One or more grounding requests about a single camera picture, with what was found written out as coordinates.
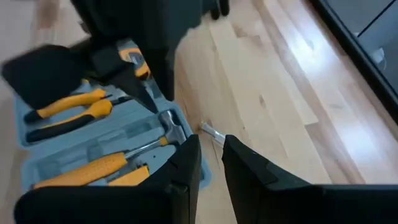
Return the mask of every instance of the tool kit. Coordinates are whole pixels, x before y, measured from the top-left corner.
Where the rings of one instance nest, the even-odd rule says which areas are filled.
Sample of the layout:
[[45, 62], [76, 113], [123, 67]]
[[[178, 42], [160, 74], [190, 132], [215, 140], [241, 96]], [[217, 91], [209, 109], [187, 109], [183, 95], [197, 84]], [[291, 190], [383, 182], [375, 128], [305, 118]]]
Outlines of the tool kit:
[[[28, 142], [27, 134], [76, 116], [84, 112], [86, 107], [77, 106], [49, 118], [26, 122], [26, 115], [31, 113], [32, 109], [16, 96], [15, 112], [20, 147], [30, 151], [30, 158], [22, 168], [23, 191], [45, 185], [115, 185], [140, 167], [147, 167], [148, 175], [156, 172], [178, 150], [181, 141], [192, 134], [192, 130], [178, 105], [163, 97], [153, 79], [146, 80], [145, 86], [154, 98], [159, 113], [154, 114], [136, 100], [129, 100], [115, 106], [103, 119], [59, 136], [33, 142]], [[112, 87], [105, 87], [107, 94], [117, 96], [121, 90]], [[98, 86], [83, 82], [75, 93], [89, 93], [95, 89], [98, 89]], [[156, 145], [158, 139], [161, 141], [164, 136], [168, 138], [165, 139], [166, 143]], [[141, 146], [151, 143], [154, 147], [140, 149]], [[128, 155], [128, 150], [132, 150], [132, 155]], [[117, 156], [118, 153], [124, 154], [122, 157], [125, 158], [122, 158], [121, 162], [113, 164], [104, 160], [107, 156]], [[82, 169], [91, 162], [97, 162], [98, 167], [94, 170], [81, 170], [76, 177], [56, 183], [56, 178], [62, 177], [62, 174]], [[91, 176], [88, 182], [76, 182], [76, 179], [83, 175]], [[46, 184], [45, 180], [54, 180], [55, 183]], [[200, 188], [207, 186], [210, 180], [211, 172], [206, 159], [202, 157]], [[134, 180], [123, 184], [136, 185]]]
[[[135, 95], [115, 85], [82, 80], [69, 96], [39, 110], [15, 96], [19, 144], [30, 151], [21, 173], [23, 191], [140, 184], [193, 134], [179, 106], [159, 90], [137, 45], [131, 40], [119, 42], [118, 52], [133, 71], [124, 74], [123, 81], [131, 80], [128, 75], [139, 80], [130, 82], [136, 85]], [[200, 188], [210, 180], [202, 158]]]

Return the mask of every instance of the yellow handle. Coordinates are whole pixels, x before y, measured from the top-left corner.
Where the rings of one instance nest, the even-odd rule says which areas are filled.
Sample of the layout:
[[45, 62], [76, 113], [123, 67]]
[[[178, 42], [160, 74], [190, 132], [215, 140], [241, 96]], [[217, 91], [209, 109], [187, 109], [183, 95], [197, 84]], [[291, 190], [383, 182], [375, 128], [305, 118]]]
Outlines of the yellow handle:
[[84, 93], [76, 96], [69, 96], [58, 100], [46, 108], [37, 110], [37, 113], [42, 118], [49, 118], [59, 112], [74, 108], [76, 106], [90, 105], [106, 96], [106, 91], [96, 89], [89, 93]]
[[84, 115], [92, 115], [94, 118], [100, 118], [100, 117], [103, 117], [103, 116], [107, 116], [107, 115], [109, 115], [111, 113], [112, 107], [113, 107], [113, 105], [112, 105], [110, 100], [107, 100], [107, 99], [99, 100], [99, 101], [93, 103], [83, 113], [78, 114], [76, 116], [73, 116], [71, 118], [68, 118], [66, 120], [57, 122], [57, 123], [53, 123], [53, 124], [50, 124], [50, 125], [43, 126], [43, 127], [41, 127], [41, 129], [49, 128], [49, 127], [56, 126], [56, 125], [63, 124], [63, 123], [67, 123], [67, 122], [76, 120], [78, 118], [81, 118]]
[[140, 167], [112, 182], [109, 186], [136, 186], [149, 177], [148, 166]]
[[86, 185], [118, 171], [126, 164], [127, 160], [124, 158], [123, 152], [111, 154], [102, 157], [101, 159], [97, 159], [81, 168], [71, 170], [58, 177], [42, 181], [36, 184], [34, 188]]

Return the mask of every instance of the claw hammer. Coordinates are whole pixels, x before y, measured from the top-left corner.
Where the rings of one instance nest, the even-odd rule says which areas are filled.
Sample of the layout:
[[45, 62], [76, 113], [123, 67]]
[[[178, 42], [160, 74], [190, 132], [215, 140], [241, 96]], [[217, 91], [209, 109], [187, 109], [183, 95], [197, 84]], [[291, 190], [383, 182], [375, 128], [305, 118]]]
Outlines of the claw hammer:
[[178, 143], [181, 145], [186, 139], [181, 126], [173, 122], [171, 111], [163, 111], [159, 115], [160, 122], [165, 126], [165, 135], [141, 147], [104, 156], [89, 164], [66, 172], [58, 177], [44, 180], [34, 185], [34, 189], [48, 186], [79, 186], [86, 185], [100, 178], [111, 175], [127, 164], [131, 159], [157, 147]]

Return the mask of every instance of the black chair leg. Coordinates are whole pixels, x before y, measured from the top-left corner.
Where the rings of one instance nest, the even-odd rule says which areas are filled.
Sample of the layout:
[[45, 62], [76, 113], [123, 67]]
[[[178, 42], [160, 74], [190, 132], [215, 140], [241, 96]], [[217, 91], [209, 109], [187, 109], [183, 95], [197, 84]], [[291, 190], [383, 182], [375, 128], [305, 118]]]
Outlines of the black chair leg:
[[229, 0], [218, 0], [221, 15], [228, 16], [229, 14]]
[[220, 18], [220, 10], [218, 9], [218, 5], [210, 10], [210, 13], [212, 19], [217, 20], [218, 18]]

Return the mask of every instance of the hammer head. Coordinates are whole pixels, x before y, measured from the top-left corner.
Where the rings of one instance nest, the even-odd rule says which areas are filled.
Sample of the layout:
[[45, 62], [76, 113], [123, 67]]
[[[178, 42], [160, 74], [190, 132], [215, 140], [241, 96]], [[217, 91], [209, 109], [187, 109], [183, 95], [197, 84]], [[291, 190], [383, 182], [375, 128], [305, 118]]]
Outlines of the hammer head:
[[181, 126], [176, 125], [173, 121], [173, 114], [171, 111], [163, 111], [159, 115], [160, 122], [166, 127], [165, 137], [169, 144], [182, 144], [187, 140], [184, 130]]

